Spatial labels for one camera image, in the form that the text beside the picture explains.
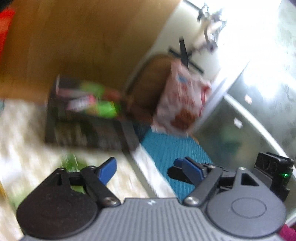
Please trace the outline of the bright green snack packet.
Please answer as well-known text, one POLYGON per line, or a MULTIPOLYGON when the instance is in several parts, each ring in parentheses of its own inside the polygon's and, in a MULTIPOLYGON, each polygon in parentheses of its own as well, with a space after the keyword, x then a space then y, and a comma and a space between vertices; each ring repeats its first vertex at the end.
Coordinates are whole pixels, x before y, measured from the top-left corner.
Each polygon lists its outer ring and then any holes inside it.
POLYGON ((90 115, 98 116, 101 118, 116 118, 121 112, 119 104, 113 101, 96 101, 90 104, 85 112, 90 115))

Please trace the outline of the pink chewing gum box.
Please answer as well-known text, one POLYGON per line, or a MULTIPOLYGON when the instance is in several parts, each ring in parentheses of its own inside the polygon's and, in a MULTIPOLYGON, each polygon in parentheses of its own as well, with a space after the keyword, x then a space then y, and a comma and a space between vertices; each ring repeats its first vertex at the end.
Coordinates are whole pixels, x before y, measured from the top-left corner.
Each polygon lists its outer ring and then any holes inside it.
POLYGON ((82 111, 96 104, 97 99, 92 95, 83 96, 68 102, 66 109, 70 111, 82 111))

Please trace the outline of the blue patterned blanket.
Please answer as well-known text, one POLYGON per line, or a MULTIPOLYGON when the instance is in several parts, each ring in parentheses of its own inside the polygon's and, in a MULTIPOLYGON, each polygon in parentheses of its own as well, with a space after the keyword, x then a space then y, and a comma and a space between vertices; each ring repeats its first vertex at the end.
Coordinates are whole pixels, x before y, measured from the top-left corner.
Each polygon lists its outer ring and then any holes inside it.
POLYGON ((148 131, 141 144, 154 161, 161 177, 180 200, 193 191, 194 185, 168 176, 167 170, 173 165, 175 159, 190 157, 197 163, 212 163, 206 152, 192 137, 182 138, 148 131))

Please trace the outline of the black metal storage box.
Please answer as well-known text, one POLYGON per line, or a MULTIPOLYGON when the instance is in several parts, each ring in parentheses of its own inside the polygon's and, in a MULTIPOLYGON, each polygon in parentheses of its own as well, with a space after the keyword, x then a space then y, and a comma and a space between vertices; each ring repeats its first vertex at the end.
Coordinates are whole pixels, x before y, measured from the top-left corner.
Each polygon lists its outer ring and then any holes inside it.
POLYGON ((127 99, 116 89, 87 80, 57 76, 47 102, 45 142, 59 146, 133 151, 148 127, 127 112, 127 99), (67 110, 73 99, 92 95, 97 101, 120 105, 116 118, 101 118, 82 111, 67 110))

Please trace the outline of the pink twisted-snack bag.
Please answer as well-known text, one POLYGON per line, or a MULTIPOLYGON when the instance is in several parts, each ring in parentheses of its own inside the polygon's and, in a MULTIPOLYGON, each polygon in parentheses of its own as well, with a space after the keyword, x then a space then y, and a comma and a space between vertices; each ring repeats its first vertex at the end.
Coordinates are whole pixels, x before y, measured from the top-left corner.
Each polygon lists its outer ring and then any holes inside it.
POLYGON ((210 94, 210 81, 189 71, 180 60, 174 60, 153 116, 152 130, 175 136, 190 135, 210 94))

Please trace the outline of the beige patterned bed sheet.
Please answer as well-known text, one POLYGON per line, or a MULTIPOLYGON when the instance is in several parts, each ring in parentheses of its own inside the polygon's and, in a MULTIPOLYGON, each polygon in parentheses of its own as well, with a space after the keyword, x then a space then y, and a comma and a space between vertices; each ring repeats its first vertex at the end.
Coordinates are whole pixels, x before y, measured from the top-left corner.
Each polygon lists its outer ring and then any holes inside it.
POLYGON ((168 182, 143 149, 136 152, 55 147, 44 142, 47 109, 21 100, 1 101, 1 240, 19 240, 17 205, 66 158, 80 165, 98 166, 110 157, 117 172, 108 188, 126 197, 174 197, 168 182))

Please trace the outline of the red gift bag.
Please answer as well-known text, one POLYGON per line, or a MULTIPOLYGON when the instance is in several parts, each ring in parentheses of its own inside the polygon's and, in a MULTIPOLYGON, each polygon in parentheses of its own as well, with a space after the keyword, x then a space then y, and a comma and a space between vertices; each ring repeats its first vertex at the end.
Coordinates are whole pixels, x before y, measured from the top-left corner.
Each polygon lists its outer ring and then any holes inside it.
POLYGON ((15 15, 15 10, 12 8, 4 9, 0 15, 0 55, 1 56, 4 50, 6 37, 7 37, 14 15, 15 15))

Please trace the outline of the brown wood wall panel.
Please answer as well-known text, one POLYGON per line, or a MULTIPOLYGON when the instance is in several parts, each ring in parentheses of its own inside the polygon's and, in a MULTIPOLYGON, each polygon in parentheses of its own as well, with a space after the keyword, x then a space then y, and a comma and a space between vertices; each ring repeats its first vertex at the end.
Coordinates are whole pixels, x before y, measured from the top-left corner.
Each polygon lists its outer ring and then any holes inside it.
POLYGON ((58 75, 123 89, 178 1, 13 1, 1 97, 45 102, 58 75))

